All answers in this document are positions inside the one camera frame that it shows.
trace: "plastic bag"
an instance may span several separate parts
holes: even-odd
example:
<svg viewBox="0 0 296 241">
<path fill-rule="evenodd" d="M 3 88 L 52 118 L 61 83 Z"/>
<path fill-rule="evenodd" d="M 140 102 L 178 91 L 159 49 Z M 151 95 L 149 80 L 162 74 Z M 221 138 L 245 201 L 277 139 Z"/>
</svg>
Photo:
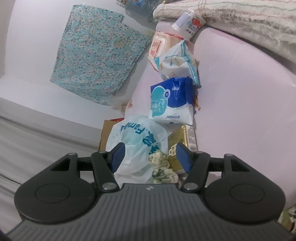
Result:
<svg viewBox="0 0 296 241">
<path fill-rule="evenodd" d="M 171 78 L 151 86 L 149 118 L 168 124 L 193 124 L 192 79 Z"/>
<path fill-rule="evenodd" d="M 154 58 L 154 62 L 163 80 L 189 76 L 194 85 L 201 87 L 197 74 L 197 61 L 192 57 L 185 40 Z"/>
<path fill-rule="evenodd" d="M 151 177 L 152 167 L 148 157 L 157 150 L 168 152 L 167 131 L 145 116 L 131 116 L 115 124 L 107 140 L 106 151 L 110 151 L 119 142 L 126 146 L 126 154 L 115 180 L 123 183 L 146 183 Z"/>
</svg>

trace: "cardboard box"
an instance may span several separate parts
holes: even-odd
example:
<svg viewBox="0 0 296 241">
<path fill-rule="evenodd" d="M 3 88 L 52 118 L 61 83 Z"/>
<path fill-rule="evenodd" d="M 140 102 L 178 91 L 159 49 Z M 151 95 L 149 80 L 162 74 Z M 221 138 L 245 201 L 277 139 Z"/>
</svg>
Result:
<svg viewBox="0 0 296 241">
<path fill-rule="evenodd" d="M 124 117 L 122 118 L 117 118 L 117 119 L 111 119 L 111 121 L 116 121 L 116 122 L 121 122 L 124 120 Z"/>
<path fill-rule="evenodd" d="M 189 150 L 197 151 L 195 131 L 192 126 L 182 125 L 168 137 L 168 161 L 170 168 L 178 175 L 185 173 L 176 156 L 176 146 L 179 142 L 187 146 Z"/>
<path fill-rule="evenodd" d="M 104 120 L 103 129 L 102 129 L 102 133 L 101 133 L 101 140 L 99 143 L 99 151 L 106 150 L 107 140 L 108 140 L 108 137 L 109 137 L 110 132 L 112 130 L 112 127 L 117 123 L 118 122 L 116 122 L 116 121 Z"/>
</svg>

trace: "pink surface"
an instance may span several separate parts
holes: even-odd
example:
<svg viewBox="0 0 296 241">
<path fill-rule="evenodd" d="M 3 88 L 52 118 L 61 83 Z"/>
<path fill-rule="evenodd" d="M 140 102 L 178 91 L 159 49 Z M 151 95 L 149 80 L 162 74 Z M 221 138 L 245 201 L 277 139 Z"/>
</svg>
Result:
<svg viewBox="0 0 296 241">
<path fill-rule="evenodd" d="M 159 23 L 157 31 L 170 31 Z M 257 48 L 206 28 L 194 43 L 202 88 L 195 115 L 198 148 L 233 153 L 277 183 L 286 207 L 296 203 L 296 77 Z M 148 115 L 150 86 L 161 81 L 148 64 L 127 115 Z"/>
</svg>

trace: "blue floral cloth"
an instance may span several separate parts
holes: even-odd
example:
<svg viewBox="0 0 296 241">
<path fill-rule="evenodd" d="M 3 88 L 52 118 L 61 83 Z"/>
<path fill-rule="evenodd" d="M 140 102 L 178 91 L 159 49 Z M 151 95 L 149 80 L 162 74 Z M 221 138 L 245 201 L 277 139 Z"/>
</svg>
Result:
<svg viewBox="0 0 296 241">
<path fill-rule="evenodd" d="M 150 38 L 121 23 L 123 15 L 74 5 L 50 81 L 83 98 L 108 105 Z"/>
</svg>

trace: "white wall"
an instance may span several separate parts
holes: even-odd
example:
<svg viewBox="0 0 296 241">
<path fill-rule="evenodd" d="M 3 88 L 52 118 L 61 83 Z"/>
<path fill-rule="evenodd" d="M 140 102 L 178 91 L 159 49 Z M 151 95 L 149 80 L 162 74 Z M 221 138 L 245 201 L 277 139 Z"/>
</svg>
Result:
<svg viewBox="0 0 296 241">
<path fill-rule="evenodd" d="M 115 0 L 16 0 L 7 34 L 5 76 L 0 80 L 0 97 L 45 114 L 102 128 L 104 119 L 119 118 L 122 114 L 49 81 L 72 6 L 82 3 L 123 14 L 123 23 L 143 34 L 155 29 L 155 25 L 144 27 L 127 16 Z M 116 106 L 131 97 L 147 62 L 142 56 L 118 94 Z"/>
<path fill-rule="evenodd" d="M 0 78 L 5 73 L 5 43 L 14 2 L 15 0 L 0 0 Z"/>
</svg>

